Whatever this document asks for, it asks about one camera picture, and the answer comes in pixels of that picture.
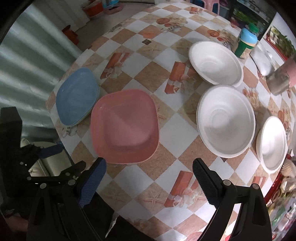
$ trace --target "pink container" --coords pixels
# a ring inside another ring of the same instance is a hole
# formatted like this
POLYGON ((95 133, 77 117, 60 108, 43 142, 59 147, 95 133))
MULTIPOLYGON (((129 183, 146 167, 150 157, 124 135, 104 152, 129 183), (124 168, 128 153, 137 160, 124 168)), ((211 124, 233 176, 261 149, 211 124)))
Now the pink container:
POLYGON ((102 97, 91 113, 91 138, 98 156, 108 163, 134 164, 149 159, 159 142, 152 98, 137 89, 102 97))

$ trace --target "person's hand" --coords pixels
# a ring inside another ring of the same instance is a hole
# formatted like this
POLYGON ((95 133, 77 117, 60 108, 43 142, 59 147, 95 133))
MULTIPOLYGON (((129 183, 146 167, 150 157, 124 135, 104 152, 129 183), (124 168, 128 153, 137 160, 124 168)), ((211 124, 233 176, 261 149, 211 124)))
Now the person's hand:
POLYGON ((13 232, 27 232, 28 230, 28 220, 21 217, 11 216, 5 221, 13 232))

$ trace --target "white bowl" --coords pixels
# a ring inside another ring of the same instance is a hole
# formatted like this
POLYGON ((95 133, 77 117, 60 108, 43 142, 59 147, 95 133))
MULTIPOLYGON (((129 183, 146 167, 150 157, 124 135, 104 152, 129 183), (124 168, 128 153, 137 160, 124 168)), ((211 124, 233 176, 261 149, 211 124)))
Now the white bowl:
POLYGON ((264 170, 275 173, 283 164, 288 151, 284 126, 279 118, 270 116, 258 133, 256 153, 264 170))
POLYGON ((213 85, 238 87, 244 78, 235 54, 219 43, 200 41, 193 44, 189 59, 197 73, 213 85))
POLYGON ((248 99, 227 85, 213 86, 201 97, 197 128, 206 147, 220 157, 242 154, 255 133, 255 115, 248 99))

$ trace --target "tablecloth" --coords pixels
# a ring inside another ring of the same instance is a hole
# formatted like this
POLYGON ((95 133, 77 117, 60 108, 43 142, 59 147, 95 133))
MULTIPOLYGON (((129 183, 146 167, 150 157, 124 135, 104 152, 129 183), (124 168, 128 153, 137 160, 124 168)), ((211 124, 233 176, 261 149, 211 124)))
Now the tablecloth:
MULTIPOLYGON (((211 170, 235 185, 258 183, 263 195, 278 174, 263 170, 255 141, 240 156, 225 159, 211 153, 197 131, 197 104, 211 85, 191 66, 188 50, 201 40, 229 46, 239 33, 228 20, 191 3, 174 0, 158 4, 98 38, 65 73, 46 103, 73 161, 84 160, 90 166, 98 156, 91 142, 90 115, 67 128, 57 113, 55 97, 67 77, 80 67, 88 67, 97 78, 101 96, 137 88, 152 97, 160 129, 156 153, 139 164, 107 164, 97 191, 111 208, 156 240, 197 237, 215 211, 192 174, 195 158, 201 157, 211 170)), ((289 143, 296 115, 295 88, 274 96, 251 58, 240 60, 240 64, 244 79, 237 89, 254 109, 256 133, 268 116, 275 115, 283 122, 289 143)), ((231 233, 239 206, 235 205, 222 238, 231 233)))

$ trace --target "checkered tablecloth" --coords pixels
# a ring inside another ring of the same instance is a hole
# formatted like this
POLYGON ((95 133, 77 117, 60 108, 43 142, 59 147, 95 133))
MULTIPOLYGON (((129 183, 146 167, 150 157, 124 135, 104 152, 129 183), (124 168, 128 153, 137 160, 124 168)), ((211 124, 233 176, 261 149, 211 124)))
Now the checkered tablecloth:
MULTIPOLYGON (((210 85, 192 68, 188 50, 200 40, 227 46, 239 32, 226 19, 181 0, 150 7, 98 38, 65 73, 46 103, 73 161, 84 160, 89 166, 98 156, 91 142, 90 115, 67 128, 57 113, 55 96, 65 79, 84 66, 97 78, 102 96, 137 88, 152 97, 160 129, 156 153, 140 164, 108 164, 97 191, 116 212, 156 240, 186 240, 202 232, 215 211, 198 184, 191 181, 196 157, 236 185, 258 183, 264 195, 278 174, 269 175, 263 170, 255 142, 240 156, 224 159, 205 147, 197 131, 197 104, 210 85), (174 187, 180 187, 186 178, 186 186, 174 193, 174 187)), ((268 116, 276 115, 284 124, 289 143, 296 114, 295 88, 274 96, 251 58, 240 60, 240 64, 244 80, 238 89, 254 108, 256 132, 268 116)), ((223 238, 231 233, 238 211, 236 204, 223 238)))

